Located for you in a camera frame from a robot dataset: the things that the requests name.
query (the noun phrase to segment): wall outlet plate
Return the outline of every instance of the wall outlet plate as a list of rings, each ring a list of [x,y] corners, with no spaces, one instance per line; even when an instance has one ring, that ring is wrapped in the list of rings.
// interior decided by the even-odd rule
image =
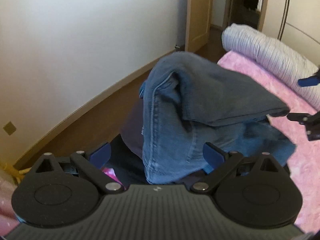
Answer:
[[[17,128],[13,125],[12,122],[8,122],[4,127],[3,130],[8,134],[8,135],[12,135]]]

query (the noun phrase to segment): blue gripper pad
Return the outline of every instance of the blue gripper pad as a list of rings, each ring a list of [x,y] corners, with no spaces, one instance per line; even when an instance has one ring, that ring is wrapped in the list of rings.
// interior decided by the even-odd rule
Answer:
[[[298,85],[301,87],[311,87],[316,86],[320,83],[320,79],[316,76],[311,76],[308,78],[302,78],[298,80]]]
[[[221,153],[216,151],[215,146],[212,144],[211,146],[209,146],[209,143],[205,143],[203,145],[202,152],[203,152],[203,158],[213,169],[218,168],[225,161],[225,157]]]
[[[96,168],[101,169],[111,157],[111,146],[109,143],[104,143],[93,153],[88,155],[87,160]]]

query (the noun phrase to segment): yellow object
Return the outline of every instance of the yellow object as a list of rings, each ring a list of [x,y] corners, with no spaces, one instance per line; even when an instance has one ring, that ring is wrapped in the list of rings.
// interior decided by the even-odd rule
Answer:
[[[13,177],[23,179],[24,175],[20,174],[18,170],[16,170],[12,165],[8,163],[0,162],[0,168],[3,169],[6,173],[10,174]]]
[[[19,174],[26,174],[26,173],[28,173],[30,170],[31,170],[31,168],[27,168],[27,169],[24,169],[24,170],[20,170],[20,171],[19,171]]]

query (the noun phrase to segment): white striped blanket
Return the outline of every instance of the white striped blanket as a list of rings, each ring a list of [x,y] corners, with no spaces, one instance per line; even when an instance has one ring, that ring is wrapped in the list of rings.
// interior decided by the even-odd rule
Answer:
[[[300,87],[297,83],[298,79],[318,71],[318,67],[306,57],[247,25],[232,24],[226,28],[222,33],[222,44],[226,51],[236,51],[256,61],[317,111],[320,110],[320,85]]]

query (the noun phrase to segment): pink blanket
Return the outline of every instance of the pink blanket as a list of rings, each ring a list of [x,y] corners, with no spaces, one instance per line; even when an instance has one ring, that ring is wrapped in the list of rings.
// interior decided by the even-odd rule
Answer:
[[[268,91],[281,98],[291,112],[315,114],[317,111],[290,88],[252,60],[230,51],[218,62],[223,68],[243,73],[253,78]],[[297,145],[288,161],[291,178],[303,196],[303,206],[296,225],[303,231],[320,229],[320,140],[309,142],[305,128],[286,117],[272,118],[271,124]]]
[[[15,188],[0,176],[0,236],[6,235],[19,224],[11,206]]]

